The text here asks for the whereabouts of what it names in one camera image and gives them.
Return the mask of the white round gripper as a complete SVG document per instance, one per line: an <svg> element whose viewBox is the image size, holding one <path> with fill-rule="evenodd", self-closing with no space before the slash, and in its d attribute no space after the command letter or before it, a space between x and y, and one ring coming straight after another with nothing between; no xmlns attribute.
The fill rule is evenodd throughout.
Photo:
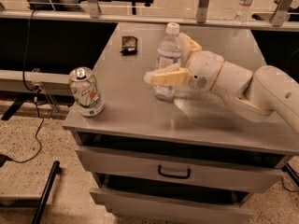
<svg viewBox="0 0 299 224"><path fill-rule="evenodd" d="M200 92L209 91L224 63L223 57L211 51L201 51L202 47L184 33L180 33L178 38L183 61L188 62L189 70L182 68L179 63L174 63L166 68L147 72L143 77L144 81L151 85L174 87L190 81L190 85Z"/></svg>

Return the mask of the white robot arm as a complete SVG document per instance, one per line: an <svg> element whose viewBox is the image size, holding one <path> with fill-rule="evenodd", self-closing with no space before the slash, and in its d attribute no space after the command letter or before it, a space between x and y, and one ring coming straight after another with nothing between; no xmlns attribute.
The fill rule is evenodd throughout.
<svg viewBox="0 0 299 224"><path fill-rule="evenodd" d="M244 119L263 122L278 113L299 133L299 84L275 66L252 72L202 47L184 33L178 35L187 63L174 63L144 75L151 85L179 87L188 84L210 92Z"/></svg>

